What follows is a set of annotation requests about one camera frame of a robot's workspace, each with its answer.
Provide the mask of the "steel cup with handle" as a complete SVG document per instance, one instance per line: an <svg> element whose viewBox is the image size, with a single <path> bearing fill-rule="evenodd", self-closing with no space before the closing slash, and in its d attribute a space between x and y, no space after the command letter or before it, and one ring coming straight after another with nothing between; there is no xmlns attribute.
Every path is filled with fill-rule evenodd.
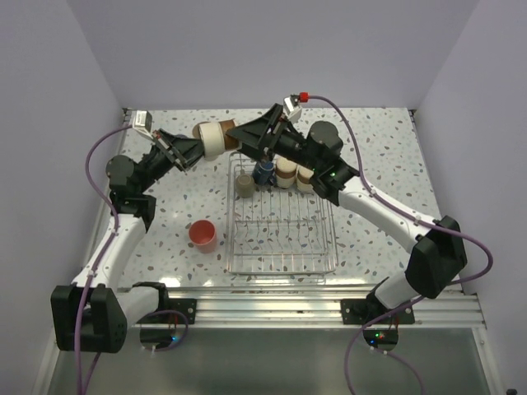
<svg viewBox="0 0 527 395"><path fill-rule="evenodd" d="M234 119L201 122L194 126L192 134L203 143L204 159L215 160L218 156L228 151L237 151L241 143L227 135L227 132L236 126Z"/></svg>

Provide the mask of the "dark blue mug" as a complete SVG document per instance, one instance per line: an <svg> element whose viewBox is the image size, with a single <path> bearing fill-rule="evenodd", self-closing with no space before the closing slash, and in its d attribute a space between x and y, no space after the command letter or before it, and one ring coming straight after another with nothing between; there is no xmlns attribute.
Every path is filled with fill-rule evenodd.
<svg viewBox="0 0 527 395"><path fill-rule="evenodd" d="M274 163L272 161L257 162L254 166L252 177L259 186L274 185Z"/></svg>

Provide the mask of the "cream brown-banded cup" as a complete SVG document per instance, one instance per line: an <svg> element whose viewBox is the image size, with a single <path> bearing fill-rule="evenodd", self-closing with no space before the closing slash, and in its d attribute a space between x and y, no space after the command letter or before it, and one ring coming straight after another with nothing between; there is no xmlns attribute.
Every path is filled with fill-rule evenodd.
<svg viewBox="0 0 527 395"><path fill-rule="evenodd" d="M296 187L302 193L313 193L313 186L310 179L314 171L303 166L298 166L296 172Z"/></svg>
<svg viewBox="0 0 527 395"><path fill-rule="evenodd" d="M275 164L276 185L279 188L290 188L296 182L297 164L284 157L279 157Z"/></svg>

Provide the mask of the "small grey-green mug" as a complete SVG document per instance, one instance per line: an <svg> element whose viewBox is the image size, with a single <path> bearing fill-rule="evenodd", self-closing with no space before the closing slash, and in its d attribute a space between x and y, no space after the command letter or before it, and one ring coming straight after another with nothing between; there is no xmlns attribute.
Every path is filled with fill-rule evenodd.
<svg viewBox="0 0 527 395"><path fill-rule="evenodd" d="M239 174L235 180L236 193L241 198L251 198L255 191L255 182L250 174Z"/></svg>

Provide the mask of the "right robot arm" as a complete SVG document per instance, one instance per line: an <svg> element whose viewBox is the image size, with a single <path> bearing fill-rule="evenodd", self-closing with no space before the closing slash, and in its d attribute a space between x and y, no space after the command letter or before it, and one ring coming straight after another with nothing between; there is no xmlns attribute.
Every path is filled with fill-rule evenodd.
<svg viewBox="0 0 527 395"><path fill-rule="evenodd" d="M362 319L385 323L410 300L435 299L465 268L459 223L449 216L437 220L424 215L375 188L343 159L344 143L333 123L316 121L302 135L282 106L274 105L226 135L238 141L239 153L252 160L279 155L311 170L315 194L365 218L408 252L405 270L381 281L359 304L357 315Z"/></svg>

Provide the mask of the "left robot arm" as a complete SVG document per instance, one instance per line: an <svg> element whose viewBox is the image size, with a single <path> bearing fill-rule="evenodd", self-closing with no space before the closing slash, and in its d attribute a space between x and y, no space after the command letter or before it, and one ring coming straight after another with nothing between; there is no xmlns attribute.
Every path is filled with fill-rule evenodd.
<svg viewBox="0 0 527 395"><path fill-rule="evenodd" d="M132 252L149 231L156 198L148 189L170 170L186 171L204 156L203 142L162 129L152 134L151 150L135 161L111 158L105 172L110 190L107 230L82 271L67 286L56 286L50 301L56 342L61 351L116 353L128 329L147 317L166 321L171 312L165 284L143 281L118 295L119 279Z"/></svg>

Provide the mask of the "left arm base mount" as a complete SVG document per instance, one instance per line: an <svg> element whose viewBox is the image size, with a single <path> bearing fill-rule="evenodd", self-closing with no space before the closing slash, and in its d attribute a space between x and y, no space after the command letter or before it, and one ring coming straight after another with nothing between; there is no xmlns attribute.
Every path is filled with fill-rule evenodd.
<svg viewBox="0 0 527 395"><path fill-rule="evenodd" d="M150 313L141 318L139 324L163 323L174 325L193 325L198 311L198 301L192 298L170 299L168 305L160 309L161 313Z"/></svg>

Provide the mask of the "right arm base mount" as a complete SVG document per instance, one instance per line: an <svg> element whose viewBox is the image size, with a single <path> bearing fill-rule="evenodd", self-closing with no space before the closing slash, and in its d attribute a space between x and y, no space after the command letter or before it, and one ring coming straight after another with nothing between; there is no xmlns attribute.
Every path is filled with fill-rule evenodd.
<svg viewBox="0 0 527 395"><path fill-rule="evenodd" d="M416 322L412 307L400 309L387 316L390 309L387 309L379 302L368 300L367 298L340 300L340 312L345 325L364 325L380 316L384 318L378 324L414 324Z"/></svg>

